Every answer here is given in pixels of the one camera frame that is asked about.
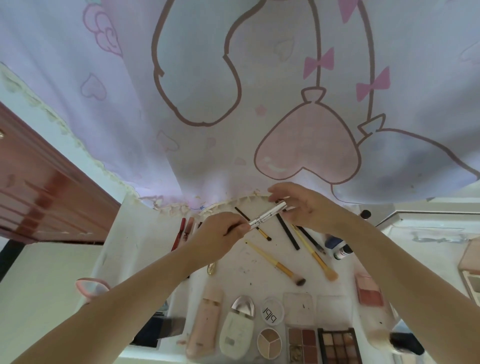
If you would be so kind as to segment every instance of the silver tube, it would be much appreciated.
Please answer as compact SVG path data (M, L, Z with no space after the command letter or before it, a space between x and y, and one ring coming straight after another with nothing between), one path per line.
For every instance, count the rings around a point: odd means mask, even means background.
M248 224L252 227L252 229L256 228L262 222L267 221L269 218L271 218L272 216L275 216L286 207L287 207L287 203L285 201L282 201L277 205L273 206L271 209L262 213L259 217L254 218L253 220L250 220Z

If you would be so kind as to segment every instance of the wooden door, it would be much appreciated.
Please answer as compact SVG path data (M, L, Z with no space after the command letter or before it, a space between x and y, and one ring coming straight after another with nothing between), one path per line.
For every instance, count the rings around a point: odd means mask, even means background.
M0 103L0 234L102 242L120 205Z

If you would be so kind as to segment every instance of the round concealer palette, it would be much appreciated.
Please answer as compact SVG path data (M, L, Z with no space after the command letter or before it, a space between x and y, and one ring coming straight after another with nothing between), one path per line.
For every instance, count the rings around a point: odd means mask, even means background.
M258 335L257 346L265 359L273 360L282 352L282 339L272 328L265 328Z

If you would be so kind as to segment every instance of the person's left hand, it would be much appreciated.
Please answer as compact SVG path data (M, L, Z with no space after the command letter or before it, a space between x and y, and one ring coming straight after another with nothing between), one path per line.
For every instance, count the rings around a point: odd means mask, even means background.
M233 212L220 212L206 218L185 244L198 269L216 262L250 230L248 221Z

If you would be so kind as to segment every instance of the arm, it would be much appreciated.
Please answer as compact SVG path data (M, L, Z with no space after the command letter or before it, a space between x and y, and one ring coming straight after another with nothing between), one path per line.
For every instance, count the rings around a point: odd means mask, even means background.
M208 217L184 246L95 298L13 364L113 363L183 279L219 260L250 230L246 222L231 212Z
M362 218L321 194L278 183L284 218L347 241L402 319L438 364L480 363L480 308Z

